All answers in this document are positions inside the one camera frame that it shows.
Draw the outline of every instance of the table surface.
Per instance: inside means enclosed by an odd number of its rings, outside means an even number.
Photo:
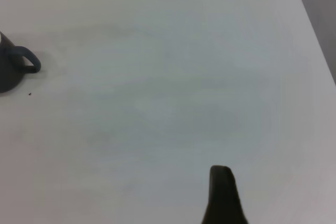
[[[0,0],[43,69],[0,97],[6,224],[336,219],[336,89],[301,0]]]

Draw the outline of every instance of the dark gray mug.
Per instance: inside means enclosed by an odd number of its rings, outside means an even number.
[[[25,57],[33,65],[26,66]],[[41,62],[29,49],[14,46],[14,44],[0,32],[0,93],[16,87],[26,73],[37,73],[41,69]]]

